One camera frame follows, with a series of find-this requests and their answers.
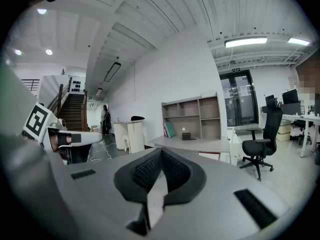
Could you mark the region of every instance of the office chair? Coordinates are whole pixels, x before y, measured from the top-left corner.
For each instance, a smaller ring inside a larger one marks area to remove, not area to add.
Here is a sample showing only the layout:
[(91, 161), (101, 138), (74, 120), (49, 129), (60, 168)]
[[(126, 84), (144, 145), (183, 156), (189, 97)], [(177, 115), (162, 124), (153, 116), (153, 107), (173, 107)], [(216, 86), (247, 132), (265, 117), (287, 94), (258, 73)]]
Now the office chair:
[(250, 163), (241, 166), (240, 169), (255, 165), (259, 176), (258, 181), (261, 181), (259, 165), (270, 167), (270, 172), (274, 170), (273, 165), (264, 162), (264, 159), (277, 151), (276, 136), (282, 119), (282, 108), (279, 107), (277, 98), (268, 100), (266, 106), (267, 114), (263, 139), (256, 140), (255, 131), (257, 129), (251, 129), (247, 131), (251, 131), (253, 140), (245, 140), (242, 143), (243, 152), (249, 156), (244, 156), (242, 161), (248, 160)]
[[(293, 122), (293, 124), (297, 127), (299, 127), (302, 131), (302, 134), (300, 134), (299, 136), (297, 136), (296, 138), (300, 138), (299, 140), (299, 145), (302, 144), (302, 142), (304, 141), (304, 138), (305, 138), (305, 130), (306, 130), (306, 121), (303, 121), (303, 120), (296, 120)], [(314, 122), (309, 122), (309, 127), (311, 127), (312, 125), (314, 124)], [(311, 140), (311, 137), (309, 135), (309, 132), (308, 132), (308, 137), (306, 139), (306, 142), (310, 142), (310, 145), (312, 145), (312, 140)]]

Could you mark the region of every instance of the staircase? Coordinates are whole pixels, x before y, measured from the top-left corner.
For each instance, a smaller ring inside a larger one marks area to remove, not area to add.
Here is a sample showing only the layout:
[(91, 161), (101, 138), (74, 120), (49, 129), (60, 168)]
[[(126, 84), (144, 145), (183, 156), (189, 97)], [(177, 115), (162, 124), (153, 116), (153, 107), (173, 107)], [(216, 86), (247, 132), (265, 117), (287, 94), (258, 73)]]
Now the staircase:
[(82, 131), (81, 106), (84, 102), (84, 95), (69, 94), (66, 98), (58, 118), (64, 119), (68, 131)]

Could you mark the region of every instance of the black vent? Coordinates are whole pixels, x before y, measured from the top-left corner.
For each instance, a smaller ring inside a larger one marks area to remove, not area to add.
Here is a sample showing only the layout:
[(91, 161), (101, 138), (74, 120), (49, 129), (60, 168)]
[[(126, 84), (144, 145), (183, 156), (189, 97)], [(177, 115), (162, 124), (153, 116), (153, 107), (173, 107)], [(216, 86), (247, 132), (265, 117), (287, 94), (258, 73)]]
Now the black vent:
[(83, 171), (71, 173), (71, 177), (72, 177), (72, 179), (77, 180), (77, 179), (87, 177), (87, 176), (95, 174), (95, 173), (96, 173), (96, 171), (89, 169), (89, 170), (83, 170)]
[(277, 219), (249, 190), (239, 190), (234, 194), (261, 229)]

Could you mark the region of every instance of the glass door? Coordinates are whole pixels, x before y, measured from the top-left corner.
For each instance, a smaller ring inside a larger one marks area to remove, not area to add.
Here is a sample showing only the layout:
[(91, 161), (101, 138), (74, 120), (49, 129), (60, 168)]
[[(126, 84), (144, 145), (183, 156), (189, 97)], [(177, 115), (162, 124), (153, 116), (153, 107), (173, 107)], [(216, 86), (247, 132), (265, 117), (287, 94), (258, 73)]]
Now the glass door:
[(257, 99), (249, 71), (221, 75), (220, 79), (228, 127), (257, 124)]

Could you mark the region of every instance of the ceiling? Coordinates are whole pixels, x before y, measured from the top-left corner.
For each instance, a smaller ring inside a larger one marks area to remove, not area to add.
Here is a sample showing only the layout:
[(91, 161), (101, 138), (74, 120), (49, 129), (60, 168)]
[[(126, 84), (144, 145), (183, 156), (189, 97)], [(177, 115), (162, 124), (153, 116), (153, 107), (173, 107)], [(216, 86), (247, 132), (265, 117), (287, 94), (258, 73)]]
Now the ceiling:
[[(8, 35), (7, 53), (13, 62), (87, 68), (86, 89), (93, 94), (97, 88), (107, 91), (142, 55), (195, 24), (220, 73), (293, 67), (318, 48), (319, 37), (294, 0), (57, 0), (21, 16)], [(226, 40), (256, 36), (267, 36), (267, 43), (225, 48)], [(311, 44), (290, 44), (290, 37)], [(52, 56), (44, 53), (48, 48)], [(121, 68), (103, 82), (117, 57)]]

